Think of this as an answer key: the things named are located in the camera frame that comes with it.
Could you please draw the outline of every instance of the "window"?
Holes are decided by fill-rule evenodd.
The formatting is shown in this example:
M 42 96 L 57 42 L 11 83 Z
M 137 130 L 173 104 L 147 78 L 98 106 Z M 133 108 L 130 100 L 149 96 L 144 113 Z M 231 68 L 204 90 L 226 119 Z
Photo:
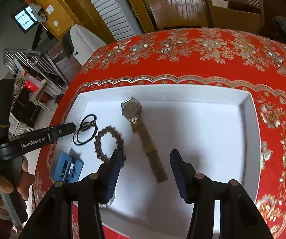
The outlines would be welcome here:
M 12 14 L 11 17 L 24 33 L 27 33 L 38 22 L 36 17 L 33 15 L 31 7 L 26 5 L 18 12 Z

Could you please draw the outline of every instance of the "wooden table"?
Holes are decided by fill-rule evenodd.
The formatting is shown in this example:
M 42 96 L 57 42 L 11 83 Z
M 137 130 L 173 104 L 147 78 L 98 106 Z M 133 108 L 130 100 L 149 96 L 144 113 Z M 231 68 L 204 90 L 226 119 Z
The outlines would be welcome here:
M 62 98 L 51 125 L 64 122 L 82 92 L 171 83 L 216 85 L 252 94 L 261 136 L 261 177 L 255 204 L 274 238 L 286 239 L 284 44 L 247 32 L 214 28 L 165 30 L 109 44 L 99 48 L 83 66 Z M 37 203 L 52 185 L 48 168 L 54 148 L 55 144 L 42 148 L 39 156 L 34 183 Z M 123 237 L 104 229 L 107 239 Z M 78 238 L 76 207 L 73 234 Z

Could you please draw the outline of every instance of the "black cable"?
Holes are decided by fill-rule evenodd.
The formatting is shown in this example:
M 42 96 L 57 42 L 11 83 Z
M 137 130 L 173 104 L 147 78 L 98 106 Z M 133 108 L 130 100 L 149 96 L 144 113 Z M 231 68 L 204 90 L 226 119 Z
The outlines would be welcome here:
M 32 186 L 32 195 L 33 195 L 33 200 L 34 200 L 34 210 L 37 208 L 37 203 L 35 201 L 35 195 L 34 195 L 34 188 L 33 188 L 33 184 L 31 184 Z
M 91 120 L 91 121 L 86 121 L 85 120 L 88 118 L 88 117 L 93 117 L 94 119 Z M 90 129 L 91 127 L 94 127 L 94 133 L 93 135 L 91 136 L 90 139 L 84 141 L 84 142 L 81 142 L 79 140 L 79 132 L 80 131 L 86 131 L 88 129 Z M 98 132 L 98 126 L 96 125 L 96 115 L 94 114 L 89 114 L 87 115 L 84 119 L 82 119 L 81 121 L 81 124 L 80 124 L 80 128 L 74 133 L 73 135 L 73 143 L 77 146 L 82 146 L 82 145 L 85 145 L 86 143 L 90 142 L 95 136 L 96 136 L 96 133 Z

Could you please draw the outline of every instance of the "watch strap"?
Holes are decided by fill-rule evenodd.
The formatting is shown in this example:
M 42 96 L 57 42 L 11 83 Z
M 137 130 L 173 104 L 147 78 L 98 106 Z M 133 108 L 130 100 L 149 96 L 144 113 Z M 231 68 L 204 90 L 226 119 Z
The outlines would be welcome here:
M 130 119 L 133 133 L 138 133 L 143 144 L 143 149 L 150 163 L 152 172 L 158 183 L 168 179 L 161 160 L 158 156 L 157 149 L 148 133 L 140 115 Z

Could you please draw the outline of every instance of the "human hand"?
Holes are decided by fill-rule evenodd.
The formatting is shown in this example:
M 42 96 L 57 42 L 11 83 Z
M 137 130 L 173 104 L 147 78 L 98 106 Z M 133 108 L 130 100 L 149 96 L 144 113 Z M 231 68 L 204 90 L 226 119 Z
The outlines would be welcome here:
M 34 175 L 28 173 L 29 163 L 25 157 L 22 162 L 22 173 L 17 185 L 18 192 L 22 195 L 24 200 L 29 198 L 30 185 L 34 182 Z M 3 176 L 0 175 L 0 191 L 4 193 L 12 193 L 13 185 Z M 7 216 L 8 212 L 0 196 L 0 214 Z

